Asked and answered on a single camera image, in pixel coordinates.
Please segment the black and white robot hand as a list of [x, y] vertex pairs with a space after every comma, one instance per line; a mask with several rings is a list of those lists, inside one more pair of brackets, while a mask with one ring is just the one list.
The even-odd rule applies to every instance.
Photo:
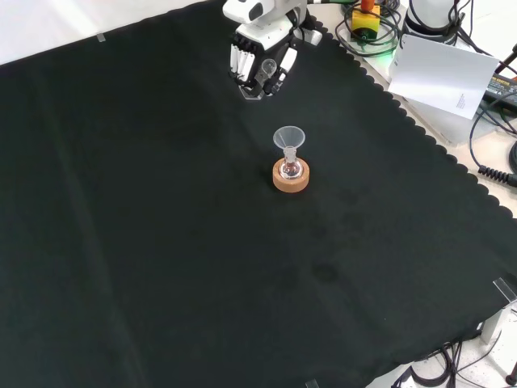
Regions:
[[319, 45], [322, 33], [306, 15], [303, 23], [295, 11], [264, 25], [240, 25], [232, 37], [229, 76], [247, 100], [276, 94], [297, 58], [297, 45]]

